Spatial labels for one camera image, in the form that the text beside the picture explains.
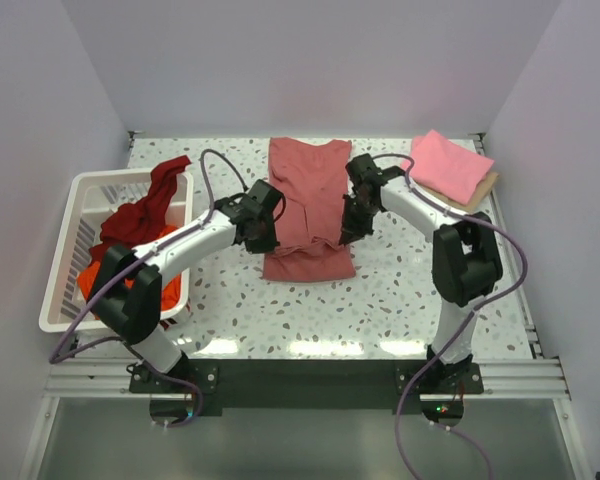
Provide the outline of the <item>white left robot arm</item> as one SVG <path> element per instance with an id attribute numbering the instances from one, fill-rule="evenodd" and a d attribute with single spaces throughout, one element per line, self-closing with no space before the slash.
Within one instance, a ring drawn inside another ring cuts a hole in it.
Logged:
<path id="1" fill-rule="evenodd" d="M 110 247 L 100 261 L 87 309 L 156 373 L 190 381 L 187 355 L 162 331 L 164 287 L 202 259 L 234 245 L 252 254 L 278 245 L 275 223 L 286 208 L 282 192 L 264 180 L 213 201 L 193 222 L 132 249 Z"/>

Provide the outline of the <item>dusty red t-shirt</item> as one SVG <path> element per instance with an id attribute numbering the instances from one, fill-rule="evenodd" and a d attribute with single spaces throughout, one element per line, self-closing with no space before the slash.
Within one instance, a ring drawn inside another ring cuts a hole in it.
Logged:
<path id="1" fill-rule="evenodd" d="M 340 243 L 351 151 L 344 140 L 270 140 L 268 179 L 284 194 L 286 208 L 276 222 L 279 246 L 264 258 L 265 280 L 316 283 L 356 275 L 350 250 Z"/>

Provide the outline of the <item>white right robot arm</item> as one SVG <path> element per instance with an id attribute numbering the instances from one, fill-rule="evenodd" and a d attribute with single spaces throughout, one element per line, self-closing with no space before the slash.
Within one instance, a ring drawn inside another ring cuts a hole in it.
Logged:
<path id="1" fill-rule="evenodd" d="M 418 377 L 434 385 L 467 371 L 472 362 L 476 308 L 503 276 L 502 261 L 488 215 L 464 215 L 435 202 L 408 171 L 376 165 L 369 154 L 346 165 L 352 191 L 344 196 L 339 243 L 373 234 L 374 217 L 389 212 L 407 221 L 431 244 L 431 277 L 441 297 L 434 340 L 427 347 L 430 366 Z"/>

